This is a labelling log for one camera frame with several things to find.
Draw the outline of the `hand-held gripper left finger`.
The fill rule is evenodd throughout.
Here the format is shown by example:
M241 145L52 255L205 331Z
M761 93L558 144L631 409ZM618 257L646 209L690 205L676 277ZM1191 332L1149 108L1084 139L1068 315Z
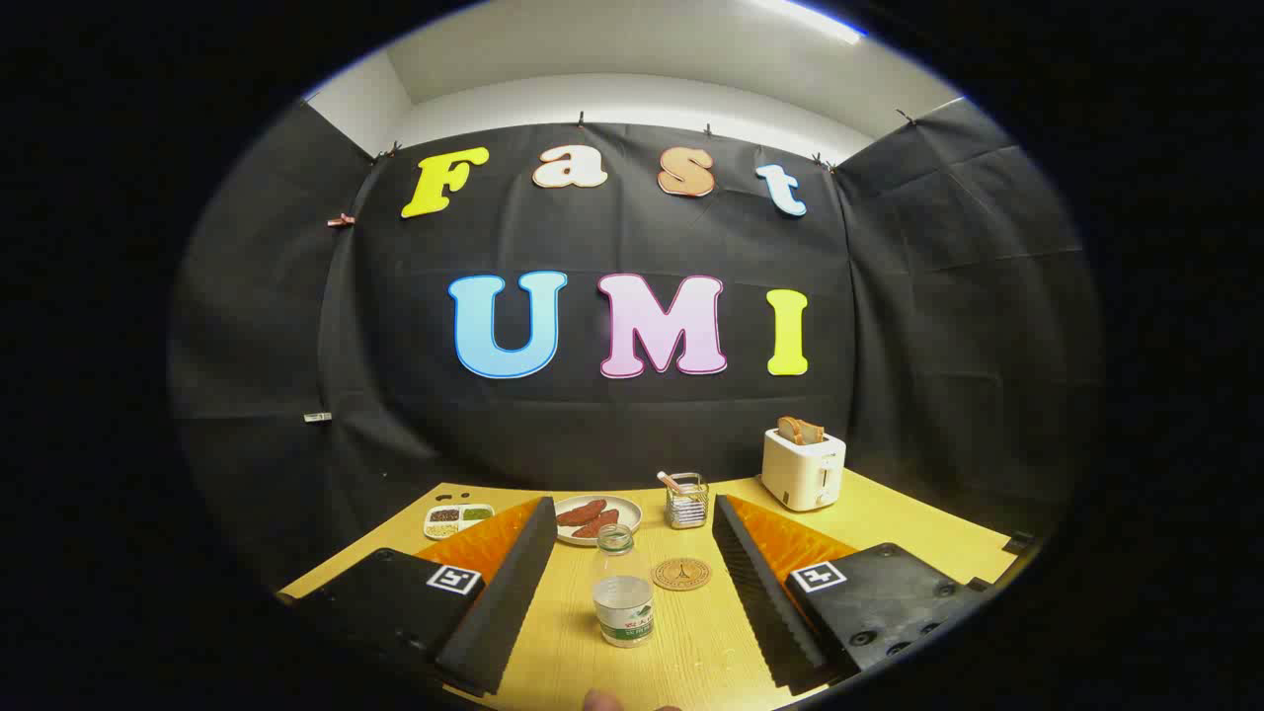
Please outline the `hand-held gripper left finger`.
M488 496L490 517L434 540L423 529L439 504L415 498L279 595L319 639L389 682L490 696L554 552L554 500Z

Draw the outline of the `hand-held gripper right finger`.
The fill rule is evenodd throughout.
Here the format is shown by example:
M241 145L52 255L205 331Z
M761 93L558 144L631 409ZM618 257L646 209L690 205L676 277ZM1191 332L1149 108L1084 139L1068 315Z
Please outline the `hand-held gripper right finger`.
M991 593L895 543L857 550L741 497L715 497L712 533L774 683L794 695L897 657Z

